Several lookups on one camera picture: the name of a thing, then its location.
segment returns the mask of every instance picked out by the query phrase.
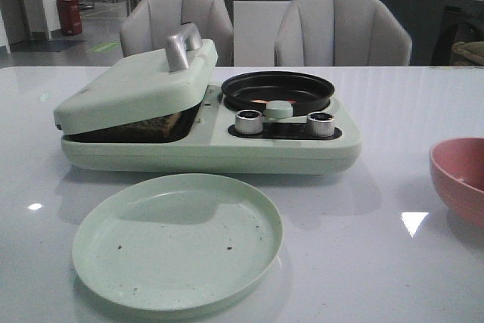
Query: white table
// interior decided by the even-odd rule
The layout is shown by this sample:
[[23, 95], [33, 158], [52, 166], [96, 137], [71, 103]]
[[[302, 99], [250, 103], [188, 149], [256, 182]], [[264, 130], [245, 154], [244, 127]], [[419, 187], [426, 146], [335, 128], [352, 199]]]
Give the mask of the white table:
[[[70, 257], [84, 217], [156, 173], [93, 172], [62, 154], [52, 111], [103, 67], [0, 69], [0, 321], [145, 322], [84, 287]], [[439, 199], [428, 151], [484, 136], [484, 69], [298, 68], [330, 80], [364, 136], [339, 175], [232, 175], [266, 193], [285, 235], [246, 298], [207, 322], [481, 322], [484, 230]], [[251, 69], [216, 69], [222, 82]]]

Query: lid handle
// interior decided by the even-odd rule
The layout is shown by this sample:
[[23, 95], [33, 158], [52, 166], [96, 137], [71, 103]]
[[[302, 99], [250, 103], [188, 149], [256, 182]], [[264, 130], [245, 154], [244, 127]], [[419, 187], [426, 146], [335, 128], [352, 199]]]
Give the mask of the lid handle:
[[190, 67], [187, 51], [193, 51], [202, 46], [202, 37], [193, 23], [181, 25], [180, 31], [166, 39], [166, 59], [169, 72], [186, 70]]

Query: gray chair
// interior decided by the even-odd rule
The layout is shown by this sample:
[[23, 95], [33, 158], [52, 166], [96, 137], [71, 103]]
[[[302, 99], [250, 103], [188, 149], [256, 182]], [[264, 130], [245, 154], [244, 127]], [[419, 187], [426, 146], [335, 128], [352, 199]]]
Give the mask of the gray chair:
[[276, 66], [408, 66], [411, 38], [379, 0], [293, 0]]
[[121, 26], [123, 55], [165, 48], [166, 37], [187, 22], [195, 23], [202, 38], [214, 41], [217, 66], [231, 66], [234, 27], [224, 0], [141, 0]]

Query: red trash can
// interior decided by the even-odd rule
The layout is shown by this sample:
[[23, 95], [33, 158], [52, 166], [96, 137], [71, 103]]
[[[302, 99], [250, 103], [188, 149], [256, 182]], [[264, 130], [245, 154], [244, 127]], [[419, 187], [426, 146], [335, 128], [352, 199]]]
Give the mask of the red trash can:
[[57, 0], [60, 30], [65, 36], [74, 36], [82, 32], [79, 0]]

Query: frying pan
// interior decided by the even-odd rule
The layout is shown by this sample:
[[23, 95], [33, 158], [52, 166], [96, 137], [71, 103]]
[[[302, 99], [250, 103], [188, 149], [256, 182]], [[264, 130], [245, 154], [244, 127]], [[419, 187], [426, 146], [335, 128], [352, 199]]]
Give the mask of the frying pan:
[[293, 115], [301, 116], [323, 110], [330, 102], [334, 86], [321, 77], [289, 71], [260, 71], [244, 73], [222, 83], [225, 103], [236, 110], [263, 112], [265, 103], [259, 101], [289, 101]]

